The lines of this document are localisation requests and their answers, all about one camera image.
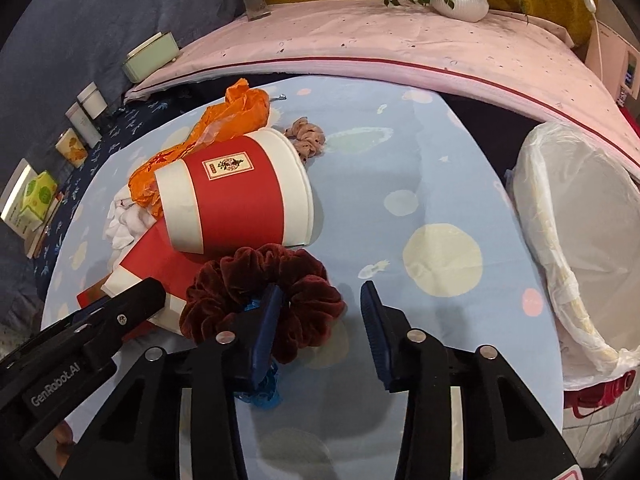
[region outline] beige scrunchie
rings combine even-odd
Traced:
[[[308,158],[322,153],[324,145],[324,132],[320,126],[311,124],[306,117],[300,117],[293,126],[287,128],[284,134],[289,138],[295,138],[293,147],[298,152],[302,162]]]

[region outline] metal bolt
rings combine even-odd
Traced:
[[[422,330],[414,328],[406,333],[406,338],[414,343],[422,343],[427,339],[427,335]]]
[[[145,352],[145,359],[147,361],[158,361],[162,357],[162,349],[154,346]]]
[[[485,359],[495,359],[498,357],[498,351],[491,345],[480,347],[480,355]]]
[[[220,332],[216,336],[216,341],[221,345],[228,345],[229,343],[233,342],[234,339],[236,339],[236,334],[227,330],[225,330],[224,332]]]

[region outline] white power cord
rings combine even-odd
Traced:
[[[595,0],[583,0],[584,6],[587,7],[587,10],[593,16],[593,23],[596,27],[596,38],[598,40],[598,56],[600,56],[600,81],[602,81],[602,77],[604,75],[604,70],[602,68],[602,47],[600,46],[600,25],[598,24],[598,19],[596,18],[596,2]]]

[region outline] ribbed white pot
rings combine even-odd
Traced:
[[[487,0],[454,0],[453,9],[443,0],[429,0],[429,3],[440,14],[463,22],[479,22],[489,12]]]

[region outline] dark red velvet scrunchie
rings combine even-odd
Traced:
[[[255,250],[238,249],[234,256],[205,264],[187,289],[180,316],[185,337],[201,343],[229,327],[237,313],[277,283],[289,304],[280,311],[271,354],[290,363],[298,350],[320,346],[331,335],[332,321],[346,304],[327,281],[324,265],[304,249],[292,251],[277,244]]]

